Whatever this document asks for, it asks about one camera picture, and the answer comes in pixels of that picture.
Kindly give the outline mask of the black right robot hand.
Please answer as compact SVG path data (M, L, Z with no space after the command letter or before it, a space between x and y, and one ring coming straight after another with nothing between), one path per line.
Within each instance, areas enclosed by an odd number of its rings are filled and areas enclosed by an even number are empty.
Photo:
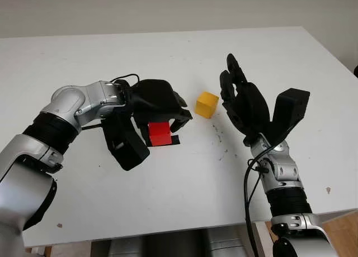
M256 85L249 82L233 54L227 56L227 69L220 74L220 95L227 115L250 147L270 123L267 103Z

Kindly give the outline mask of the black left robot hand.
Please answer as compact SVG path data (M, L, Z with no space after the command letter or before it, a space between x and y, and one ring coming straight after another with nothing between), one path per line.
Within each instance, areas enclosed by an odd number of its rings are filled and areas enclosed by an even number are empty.
M187 104L173 90L166 80L145 79L125 90L126 104L132 111L137 128L148 147L179 145L178 131L192 119ZM165 142L158 141L150 134L151 123L173 123L168 127L169 138Z

